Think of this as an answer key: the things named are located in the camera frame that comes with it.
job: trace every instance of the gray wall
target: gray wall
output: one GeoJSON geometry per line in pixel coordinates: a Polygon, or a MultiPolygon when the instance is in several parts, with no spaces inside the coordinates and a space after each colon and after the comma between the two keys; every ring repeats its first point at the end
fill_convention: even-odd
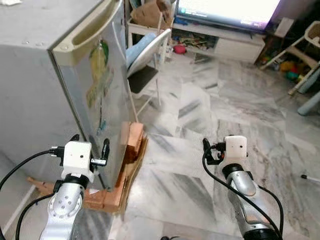
{"type": "Polygon", "coordinates": [[[310,7],[317,0],[281,0],[276,8],[272,21],[280,20],[283,17],[290,19],[300,19],[308,13],[310,7]]]}
{"type": "MultiPolygon", "coordinates": [[[[0,149],[0,179],[14,167],[14,164],[0,149]]],[[[0,192],[0,225],[3,230],[9,218],[12,216],[21,200],[30,189],[31,185],[26,181],[27,176],[22,171],[17,171],[5,183],[0,192]]]]}

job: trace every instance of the chair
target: chair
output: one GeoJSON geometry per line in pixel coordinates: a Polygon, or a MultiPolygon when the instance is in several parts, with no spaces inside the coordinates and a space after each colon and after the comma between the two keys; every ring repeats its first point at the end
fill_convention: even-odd
{"type": "Polygon", "coordinates": [[[317,62],[313,58],[306,55],[304,52],[300,51],[295,46],[300,43],[302,40],[307,40],[309,43],[313,44],[314,46],[320,48],[320,21],[314,21],[304,32],[304,36],[300,37],[297,41],[295,41],[292,45],[287,47],[277,56],[272,58],[267,64],[261,66],[261,70],[264,70],[267,66],[278,60],[282,57],[285,53],[290,53],[301,60],[303,60],[311,70],[303,77],[303,79],[295,85],[291,90],[289,90],[288,94],[293,95],[306,81],[307,79],[313,74],[313,72],[318,68],[320,65],[320,61],[317,62]]]}
{"type": "Polygon", "coordinates": [[[168,37],[171,34],[171,29],[167,29],[158,35],[152,42],[150,42],[146,48],[139,54],[139,56],[134,60],[127,71],[128,86],[131,94],[130,102],[134,112],[134,119],[138,122],[138,115],[147,106],[152,97],[157,93],[158,105],[161,106],[159,83],[158,83],[158,73],[161,68],[161,64],[157,64],[157,53],[161,45],[163,48],[167,47],[168,37]],[[147,64],[153,59],[154,67],[148,66],[147,64]],[[143,106],[136,111],[134,100],[139,99],[144,91],[155,81],[156,91],[148,98],[148,100],[143,104],[143,106]]]}

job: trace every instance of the mini fridge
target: mini fridge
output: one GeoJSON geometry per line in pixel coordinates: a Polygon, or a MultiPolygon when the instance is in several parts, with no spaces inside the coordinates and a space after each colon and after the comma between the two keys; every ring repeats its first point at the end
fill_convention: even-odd
{"type": "MultiPolygon", "coordinates": [[[[105,167],[92,188],[112,190],[129,135],[131,110],[122,0],[24,0],[0,6],[0,151],[15,164],[64,146],[74,134],[92,143],[105,167]]],[[[23,171],[61,179],[60,160],[39,157],[23,171]]]]}

